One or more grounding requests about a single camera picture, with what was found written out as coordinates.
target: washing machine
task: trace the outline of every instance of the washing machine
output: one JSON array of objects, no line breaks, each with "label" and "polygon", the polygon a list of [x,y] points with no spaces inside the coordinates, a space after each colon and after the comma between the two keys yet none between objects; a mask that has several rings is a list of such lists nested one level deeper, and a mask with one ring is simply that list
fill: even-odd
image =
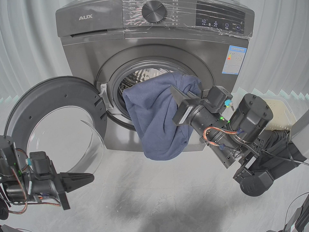
[{"label": "washing machine", "polygon": [[[5,135],[25,149],[47,114],[75,107],[87,113],[107,149],[142,151],[123,90],[178,71],[201,80],[200,97],[213,85],[231,92],[253,23],[254,12],[234,0],[71,2],[56,11],[56,25],[73,76],[29,90],[12,110]],[[193,132],[184,151],[204,146]]]}]

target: control knob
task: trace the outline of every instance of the control knob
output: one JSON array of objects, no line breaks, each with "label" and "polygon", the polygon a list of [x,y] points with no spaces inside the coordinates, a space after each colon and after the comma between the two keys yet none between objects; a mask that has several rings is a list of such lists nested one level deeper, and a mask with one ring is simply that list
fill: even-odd
[{"label": "control knob", "polygon": [[142,16],[149,22],[159,22],[165,17],[166,9],[156,0],[146,2],[141,9]]}]

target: energy label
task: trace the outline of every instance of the energy label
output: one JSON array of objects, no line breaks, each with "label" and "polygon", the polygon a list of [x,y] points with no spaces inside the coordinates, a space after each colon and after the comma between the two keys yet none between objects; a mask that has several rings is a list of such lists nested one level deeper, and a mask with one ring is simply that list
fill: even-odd
[{"label": "energy label", "polygon": [[227,52],[226,60],[222,70],[222,74],[238,75],[243,59],[245,58],[247,48],[230,45]]}]

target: open door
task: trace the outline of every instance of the open door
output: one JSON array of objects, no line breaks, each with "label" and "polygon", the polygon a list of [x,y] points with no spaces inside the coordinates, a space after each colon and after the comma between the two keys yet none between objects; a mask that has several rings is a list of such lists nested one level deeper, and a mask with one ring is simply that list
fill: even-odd
[{"label": "open door", "polygon": [[83,79],[63,76],[27,91],[12,109],[4,135],[28,154],[45,151],[57,172],[94,173],[102,160],[106,125],[99,91]]}]

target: label sticker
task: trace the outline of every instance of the label sticker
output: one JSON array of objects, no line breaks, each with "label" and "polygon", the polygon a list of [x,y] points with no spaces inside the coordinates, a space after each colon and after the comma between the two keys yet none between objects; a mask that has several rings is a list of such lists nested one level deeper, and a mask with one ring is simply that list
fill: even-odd
[{"label": "label sticker", "polygon": [[189,115],[189,113],[191,112],[192,108],[193,108],[193,106],[189,106],[189,107],[187,108],[187,111],[186,111],[186,112],[184,113],[184,115],[182,116],[182,119],[180,120],[179,124],[182,124],[182,123],[186,120],[186,118],[188,117],[188,115]]},{"label": "label sticker", "polygon": [[222,70],[222,74],[238,75],[243,59],[245,58],[247,48],[230,45],[227,52],[226,60]]}]

